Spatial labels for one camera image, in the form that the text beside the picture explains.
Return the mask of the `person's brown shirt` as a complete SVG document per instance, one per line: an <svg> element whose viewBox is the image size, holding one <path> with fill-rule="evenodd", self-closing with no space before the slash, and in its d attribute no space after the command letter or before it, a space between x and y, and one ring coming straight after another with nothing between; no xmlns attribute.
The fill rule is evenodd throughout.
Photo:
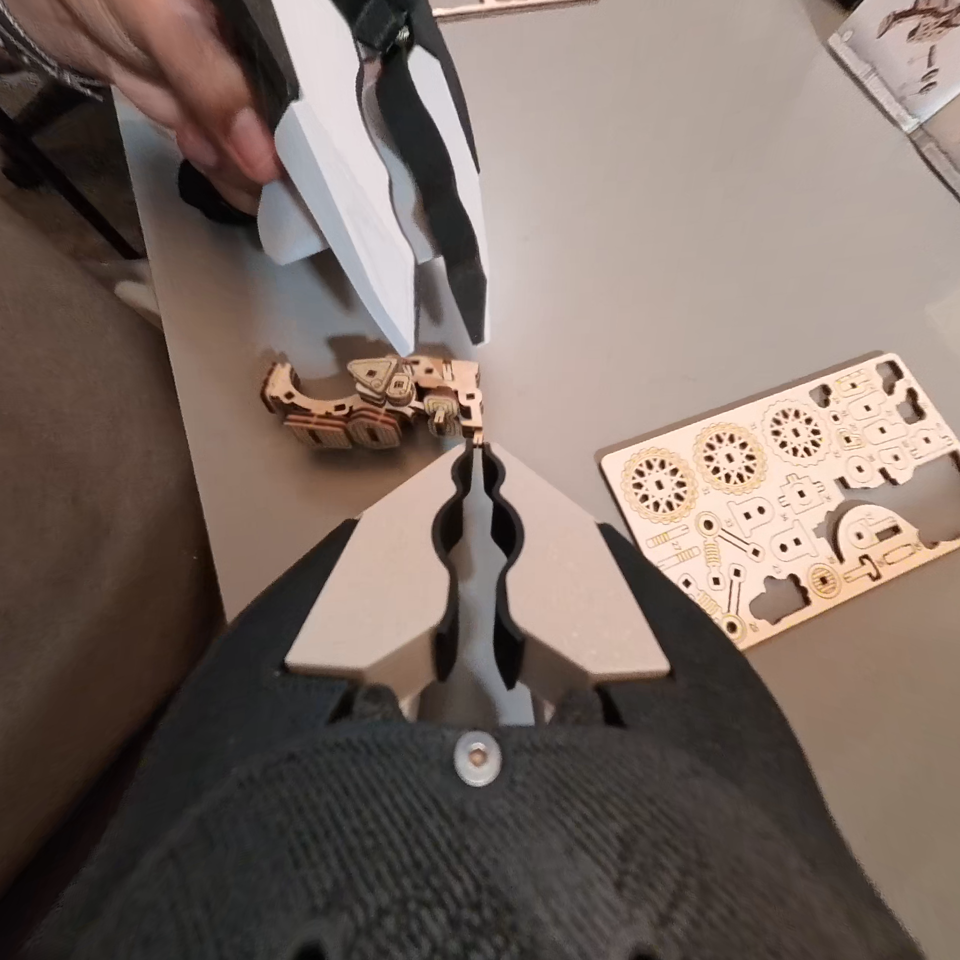
<svg viewBox="0 0 960 960"><path fill-rule="evenodd" d="M2 201L1 884L186 677L222 605L161 330Z"/></svg>

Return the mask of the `grey desk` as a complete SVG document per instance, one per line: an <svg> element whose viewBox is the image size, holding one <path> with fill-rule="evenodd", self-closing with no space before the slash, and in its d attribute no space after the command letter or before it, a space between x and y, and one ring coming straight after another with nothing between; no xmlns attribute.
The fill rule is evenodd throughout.
<svg viewBox="0 0 960 960"><path fill-rule="evenodd" d="M482 167L490 438L625 531L619 443L875 351L958 429L958 203L803 2L599 2L445 24ZM177 193L116 100L227 618L436 454L313 456L259 398L316 395L377 326L325 253L277 267ZM929 958L958 958L958 553L754 647L842 831Z"/></svg>

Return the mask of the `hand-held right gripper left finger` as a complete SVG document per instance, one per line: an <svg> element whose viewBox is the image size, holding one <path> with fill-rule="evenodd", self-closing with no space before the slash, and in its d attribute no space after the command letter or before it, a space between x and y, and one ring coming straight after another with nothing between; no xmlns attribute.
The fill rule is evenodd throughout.
<svg viewBox="0 0 960 960"><path fill-rule="evenodd" d="M459 643L451 552L473 471L467 441L362 512L285 656L288 671L386 687L401 706L450 676Z"/></svg>

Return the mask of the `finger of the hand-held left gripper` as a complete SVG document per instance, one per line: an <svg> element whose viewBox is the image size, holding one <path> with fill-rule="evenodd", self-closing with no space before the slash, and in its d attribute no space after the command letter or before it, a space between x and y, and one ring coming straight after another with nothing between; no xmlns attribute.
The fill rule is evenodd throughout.
<svg viewBox="0 0 960 960"><path fill-rule="evenodd" d="M411 62L417 54L434 61L415 43L397 42L384 54L376 100L399 158L412 176L468 340L480 346L487 339L488 290L481 246L460 194L448 143L415 82Z"/></svg>
<svg viewBox="0 0 960 960"><path fill-rule="evenodd" d="M273 135L285 177L270 185L270 259L286 265L331 250L379 330L411 354L416 258L363 115L352 31L332 2L272 8L298 92Z"/></svg>

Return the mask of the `wooden puzzle sheet with wheels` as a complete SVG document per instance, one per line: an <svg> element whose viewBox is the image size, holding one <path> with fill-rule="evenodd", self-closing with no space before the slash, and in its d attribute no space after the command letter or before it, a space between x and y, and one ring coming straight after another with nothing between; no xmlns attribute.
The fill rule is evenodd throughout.
<svg viewBox="0 0 960 960"><path fill-rule="evenodd" d="M641 553L741 651L958 552L958 437L893 352L598 467Z"/></svg>

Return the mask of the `wooden model assembly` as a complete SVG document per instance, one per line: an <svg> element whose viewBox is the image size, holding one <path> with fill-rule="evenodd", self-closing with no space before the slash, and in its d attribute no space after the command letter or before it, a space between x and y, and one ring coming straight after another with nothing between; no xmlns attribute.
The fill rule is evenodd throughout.
<svg viewBox="0 0 960 960"><path fill-rule="evenodd" d="M480 370L474 361L387 354L349 361L352 392L318 399L302 390L288 362L273 363L262 383L267 410L311 450L394 450L422 422L441 440L484 442Z"/></svg>

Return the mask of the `slotted wooden puzzle sheet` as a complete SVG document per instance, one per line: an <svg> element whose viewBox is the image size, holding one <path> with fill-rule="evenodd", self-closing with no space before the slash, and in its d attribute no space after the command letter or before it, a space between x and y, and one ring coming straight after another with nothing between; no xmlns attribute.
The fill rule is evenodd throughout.
<svg viewBox="0 0 960 960"><path fill-rule="evenodd" d="M438 21L464 22L481 18L498 18L589 6L597 1L470 1L430 2L433 17Z"/></svg>

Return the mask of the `person's left hand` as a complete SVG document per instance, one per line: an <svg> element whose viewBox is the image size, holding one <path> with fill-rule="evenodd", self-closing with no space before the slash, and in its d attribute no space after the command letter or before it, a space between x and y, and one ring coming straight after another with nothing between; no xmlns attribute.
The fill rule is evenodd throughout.
<svg viewBox="0 0 960 960"><path fill-rule="evenodd" d="M175 140L236 210L258 212L282 175L273 133L200 1L13 1L13 21L55 66L105 83Z"/></svg>

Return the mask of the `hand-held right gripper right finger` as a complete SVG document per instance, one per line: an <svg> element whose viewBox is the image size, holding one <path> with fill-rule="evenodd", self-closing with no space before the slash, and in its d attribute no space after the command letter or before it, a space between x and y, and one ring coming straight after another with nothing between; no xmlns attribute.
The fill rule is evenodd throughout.
<svg viewBox="0 0 960 960"><path fill-rule="evenodd" d="M505 687L554 709L571 691L668 676L599 522L497 443L484 444L484 489L504 558L493 651Z"/></svg>

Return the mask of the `instruction booklet on stand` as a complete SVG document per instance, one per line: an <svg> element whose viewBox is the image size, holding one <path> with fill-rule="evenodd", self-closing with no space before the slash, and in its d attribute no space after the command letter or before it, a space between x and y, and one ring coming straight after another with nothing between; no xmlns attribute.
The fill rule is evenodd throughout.
<svg viewBox="0 0 960 960"><path fill-rule="evenodd" d="M957 1L864 1L826 44L906 135L958 96Z"/></svg>

